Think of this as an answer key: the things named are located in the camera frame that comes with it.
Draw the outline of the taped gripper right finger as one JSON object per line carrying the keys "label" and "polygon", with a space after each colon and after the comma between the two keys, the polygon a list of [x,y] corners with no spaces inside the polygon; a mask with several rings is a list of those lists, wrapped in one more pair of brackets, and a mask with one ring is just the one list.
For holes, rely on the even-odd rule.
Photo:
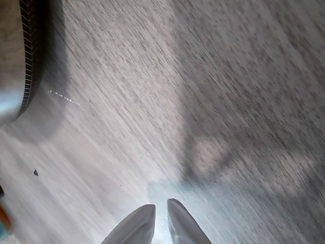
{"label": "taped gripper right finger", "polygon": [[168,199],[167,207],[172,243],[211,244],[209,238],[180,201],[174,198]]}

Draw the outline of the taped gripper left finger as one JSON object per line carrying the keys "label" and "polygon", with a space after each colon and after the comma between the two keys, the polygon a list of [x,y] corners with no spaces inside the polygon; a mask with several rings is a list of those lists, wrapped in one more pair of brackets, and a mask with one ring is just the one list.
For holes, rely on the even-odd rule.
{"label": "taped gripper left finger", "polygon": [[145,204],[125,217],[102,244],[151,244],[155,229],[156,207]]}

